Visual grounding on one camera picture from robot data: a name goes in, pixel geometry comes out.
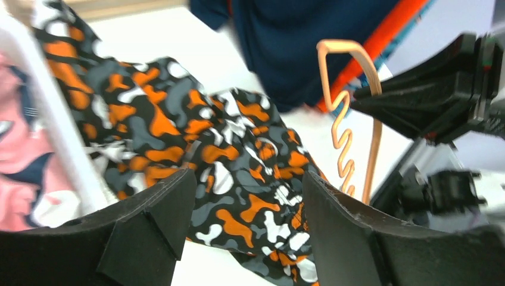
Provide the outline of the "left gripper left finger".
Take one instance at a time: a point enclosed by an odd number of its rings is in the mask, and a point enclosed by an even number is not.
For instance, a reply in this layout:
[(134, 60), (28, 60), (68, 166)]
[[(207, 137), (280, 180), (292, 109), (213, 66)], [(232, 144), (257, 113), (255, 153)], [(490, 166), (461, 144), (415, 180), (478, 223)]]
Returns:
[(2, 285), (170, 285), (195, 202), (191, 169), (56, 228), (1, 233)]

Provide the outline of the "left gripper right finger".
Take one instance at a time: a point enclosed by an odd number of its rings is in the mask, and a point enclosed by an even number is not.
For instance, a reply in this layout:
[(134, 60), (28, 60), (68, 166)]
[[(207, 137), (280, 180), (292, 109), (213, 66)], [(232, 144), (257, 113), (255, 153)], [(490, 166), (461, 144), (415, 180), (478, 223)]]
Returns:
[(503, 285), (504, 232), (446, 233), (394, 218), (314, 172), (303, 199), (320, 285)]

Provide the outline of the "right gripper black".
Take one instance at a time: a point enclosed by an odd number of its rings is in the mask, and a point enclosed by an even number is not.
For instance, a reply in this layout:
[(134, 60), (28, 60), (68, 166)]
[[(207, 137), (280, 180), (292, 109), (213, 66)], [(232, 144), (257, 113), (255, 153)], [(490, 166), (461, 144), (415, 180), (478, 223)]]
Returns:
[(468, 132), (504, 136), (504, 47), (491, 35), (459, 35), (425, 62), (355, 91), (351, 108), (410, 139), (451, 143)]

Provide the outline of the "orange wooden hanger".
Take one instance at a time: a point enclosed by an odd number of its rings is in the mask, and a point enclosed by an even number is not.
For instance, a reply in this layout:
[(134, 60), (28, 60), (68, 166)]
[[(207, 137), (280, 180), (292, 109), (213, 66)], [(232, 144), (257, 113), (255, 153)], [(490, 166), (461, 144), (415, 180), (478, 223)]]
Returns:
[(329, 54), (350, 54), (359, 65), (359, 70), (366, 76), (371, 95), (375, 96), (382, 93), (381, 81), (373, 61), (359, 43), (342, 39), (323, 39), (317, 44), (324, 103), (331, 112), (335, 111), (338, 107), (342, 108), (331, 126), (332, 145), (334, 149), (339, 151), (336, 166), (338, 176), (342, 179), (340, 190), (354, 198), (357, 197), (356, 187), (351, 183), (351, 179), (356, 169), (356, 164), (352, 156), (357, 155), (358, 152), (364, 153), (363, 150), (359, 149), (364, 147), (364, 143), (359, 141), (359, 139), (364, 138), (364, 135), (359, 135), (354, 139), (353, 129), (357, 128), (359, 132), (364, 132), (367, 125), (372, 127), (370, 151), (360, 198), (362, 203), (369, 204), (382, 138), (382, 123), (377, 119), (354, 113), (349, 115), (349, 117), (345, 116), (351, 107), (351, 95), (348, 91), (341, 91), (338, 92), (335, 98), (332, 98), (326, 60)]

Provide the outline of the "pink shark print shorts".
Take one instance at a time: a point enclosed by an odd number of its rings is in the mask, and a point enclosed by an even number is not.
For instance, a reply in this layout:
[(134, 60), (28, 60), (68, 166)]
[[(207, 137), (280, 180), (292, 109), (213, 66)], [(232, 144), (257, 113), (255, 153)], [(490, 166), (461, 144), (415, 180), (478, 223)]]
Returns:
[(28, 75), (1, 55), (1, 230), (58, 227), (80, 217), (80, 205), (32, 103)]

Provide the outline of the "orange camouflage shorts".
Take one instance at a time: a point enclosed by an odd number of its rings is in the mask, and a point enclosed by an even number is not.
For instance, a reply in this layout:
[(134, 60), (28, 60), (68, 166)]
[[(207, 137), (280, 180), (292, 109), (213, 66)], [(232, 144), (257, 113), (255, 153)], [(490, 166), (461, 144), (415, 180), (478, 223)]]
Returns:
[(171, 57), (116, 60), (63, 1), (37, 1), (32, 25), (117, 198), (188, 167), (197, 179), (189, 240), (229, 250), (275, 285), (319, 283), (302, 194), (303, 175), (319, 168), (267, 96), (204, 94)]

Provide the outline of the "navy blue shorts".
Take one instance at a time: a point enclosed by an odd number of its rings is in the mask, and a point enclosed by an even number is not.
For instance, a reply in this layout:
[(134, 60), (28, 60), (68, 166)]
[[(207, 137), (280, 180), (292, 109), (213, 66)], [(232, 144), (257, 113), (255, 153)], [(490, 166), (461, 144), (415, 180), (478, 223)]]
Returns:
[(281, 113), (322, 98), (316, 51), (320, 40), (364, 43), (396, 5), (377, 0), (189, 3), (191, 13), (214, 30), (232, 23), (249, 71)]

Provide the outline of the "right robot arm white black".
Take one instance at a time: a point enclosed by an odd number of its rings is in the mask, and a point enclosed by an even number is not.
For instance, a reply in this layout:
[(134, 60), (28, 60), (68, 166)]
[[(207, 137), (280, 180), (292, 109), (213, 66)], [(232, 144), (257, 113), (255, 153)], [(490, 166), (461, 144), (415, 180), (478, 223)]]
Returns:
[(504, 225), (504, 172), (463, 154), (504, 156), (504, 49), (463, 33), (432, 58), (354, 92), (351, 108), (411, 139), (371, 205), (401, 220), (455, 232)]

